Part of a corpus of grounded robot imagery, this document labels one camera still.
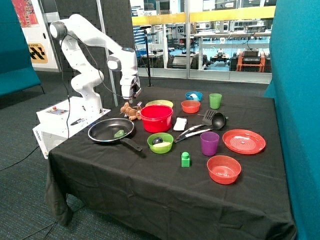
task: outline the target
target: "red bucket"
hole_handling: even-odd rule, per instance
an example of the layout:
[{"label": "red bucket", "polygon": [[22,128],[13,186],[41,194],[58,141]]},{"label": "red bucket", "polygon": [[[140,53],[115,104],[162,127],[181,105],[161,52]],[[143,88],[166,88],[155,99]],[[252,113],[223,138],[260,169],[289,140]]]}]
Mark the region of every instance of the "red bucket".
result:
[{"label": "red bucket", "polygon": [[149,133],[163,133],[171,128],[173,109],[166,105],[149,105],[141,109],[144,129]]}]

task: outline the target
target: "brown teddy bear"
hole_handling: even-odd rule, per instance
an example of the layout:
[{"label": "brown teddy bear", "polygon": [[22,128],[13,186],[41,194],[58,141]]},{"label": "brown teddy bear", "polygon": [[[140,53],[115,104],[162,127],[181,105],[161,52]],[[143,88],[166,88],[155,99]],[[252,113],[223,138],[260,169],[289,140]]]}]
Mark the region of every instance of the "brown teddy bear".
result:
[{"label": "brown teddy bear", "polygon": [[129,103],[126,102],[124,106],[120,109],[120,112],[123,114],[127,114],[129,116],[129,120],[133,121],[135,119],[141,120],[140,110],[141,106],[137,106],[136,109],[130,107]]}]

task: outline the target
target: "teal partition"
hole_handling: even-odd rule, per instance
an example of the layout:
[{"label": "teal partition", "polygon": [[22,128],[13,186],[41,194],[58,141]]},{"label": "teal partition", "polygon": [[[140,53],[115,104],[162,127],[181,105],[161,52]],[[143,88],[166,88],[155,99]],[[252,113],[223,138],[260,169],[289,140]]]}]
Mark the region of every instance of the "teal partition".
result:
[{"label": "teal partition", "polygon": [[1,1],[0,96],[40,85],[11,0]]},{"label": "teal partition", "polygon": [[320,2],[278,0],[272,81],[297,239],[320,239]]}]

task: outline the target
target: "white control box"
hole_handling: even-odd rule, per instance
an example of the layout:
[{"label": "white control box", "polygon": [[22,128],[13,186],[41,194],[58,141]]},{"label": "white control box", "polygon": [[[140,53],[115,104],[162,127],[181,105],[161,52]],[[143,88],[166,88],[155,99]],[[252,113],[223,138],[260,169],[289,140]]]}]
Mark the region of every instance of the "white control box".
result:
[{"label": "white control box", "polygon": [[33,133],[45,159],[50,150],[111,111],[103,109],[92,115],[83,106],[83,98],[73,96],[70,103],[66,99],[36,113],[40,124],[33,128]]}]

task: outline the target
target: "glass window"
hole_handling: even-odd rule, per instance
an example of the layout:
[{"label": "glass window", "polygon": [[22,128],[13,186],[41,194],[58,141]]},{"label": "glass window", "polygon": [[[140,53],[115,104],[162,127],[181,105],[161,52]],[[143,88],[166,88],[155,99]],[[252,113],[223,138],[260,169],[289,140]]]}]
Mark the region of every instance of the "glass window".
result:
[{"label": "glass window", "polygon": [[[139,73],[269,83],[276,0],[131,0]],[[147,31],[141,25],[151,24]]]}]

